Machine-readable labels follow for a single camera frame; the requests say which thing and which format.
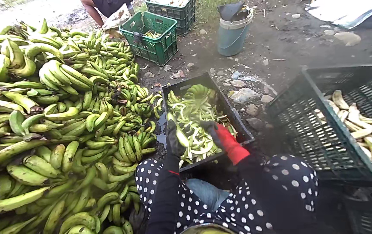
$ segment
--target bucket handle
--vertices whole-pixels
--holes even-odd
[[[230,45],[228,45],[228,46],[226,46],[225,48],[222,48],[221,47],[221,49],[227,49],[227,48],[229,48],[229,47],[231,47],[241,36],[242,36],[242,34],[244,33],[244,31],[245,31],[245,28],[246,28],[246,26],[247,26],[248,24],[245,24],[245,27],[244,27],[244,29],[242,30],[242,32],[241,32],[241,34],[235,39],[235,41],[234,42],[232,42]]]

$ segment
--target gloved hand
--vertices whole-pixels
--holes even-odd
[[[186,147],[182,146],[177,139],[177,126],[173,120],[168,121],[167,129],[167,155],[164,160],[164,169],[178,174],[180,157],[184,154]]]
[[[234,165],[250,154],[223,125],[214,121],[200,121],[200,125],[209,132],[214,143],[227,153]]]

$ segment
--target dark green crate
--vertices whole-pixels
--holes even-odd
[[[196,0],[189,0],[184,7],[175,7],[146,1],[148,11],[177,20],[177,34],[185,36],[195,22]]]
[[[177,21],[149,12],[138,12],[119,27],[127,39],[133,54],[164,66],[177,53]],[[145,34],[154,30],[162,36],[157,39],[142,37],[139,43],[134,42],[134,32]]]
[[[304,67],[287,90],[269,103],[270,122],[282,136],[284,149],[303,157],[321,180],[372,187],[372,162],[325,101],[342,90],[348,104],[372,118],[372,65]],[[319,109],[326,123],[318,119]]]
[[[372,234],[372,201],[353,198],[343,200],[354,234]]]

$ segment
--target blue jeans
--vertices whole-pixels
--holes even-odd
[[[218,189],[214,185],[200,179],[188,179],[185,184],[212,211],[216,211],[220,204],[229,196],[229,192]]]

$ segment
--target plastic crate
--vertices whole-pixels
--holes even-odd
[[[372,65],[302,69],[267,106],[270,122],[288,152],[303,157],[321,180],[372,187],[372,162],[325,101],[340,89],[348,104],[372,118]],[[326,117],[318,119],[315,109]]]
[[[149,12],[138,12],[119,27],[127,39],[133,54],[164,66],[178,51],[175,19]],[[134,42],[134,32],[145,34],[154,30],[162,36],[157,39],[142,37]]]
[[[184,7],[175,7],[146,1],[148,11],[177,20],[178,35],[185,36],[189,33],[195,22],[196,0],[189,0]]]
[[[231,124],[234,126],[235,130],[238,131],[237,141],[241,143],[241,145],[246,145],[248,143],[253,142],[254,137],[252,136],[251,132],[248,131],[246,127],[244,126],[244,124],[242,123],[239,113],[229,103],[227,97],[224,95],[224,93],[222,93],[219,86],[216,84],[216,82],[212,80],[212,78],[210,78],[210,75],[207,72],[202,74],[201,76],[189,78],[181,82],[178,82],[177,84],[162,87],[163,104],[164,104],[164,112],[166,113],[166,119],[167,119],[167,113],[168,113],[168,107],[166,103],[168,93],[171,90],[173,90],[176,96],[183,96],[186,93],[188,88],[190,88],[192,85],[197,85],[197,84],[202,84],[203,86],[206,86],[216,91],[217,97],[218,97],[217,109],[219,111],[223,111],[224,114],[228,115],[228,118]],[[180,172],[186,172],[195,167],[205,166],[209,162],[212,162],[218,157],[222,157],[224,155],[225,155],[224,152],[213,154],[199,162],[188,164],[187,166],[180,168]]]
[[[345,197],[343,202],[354,234],[372,234],[372,201]]]

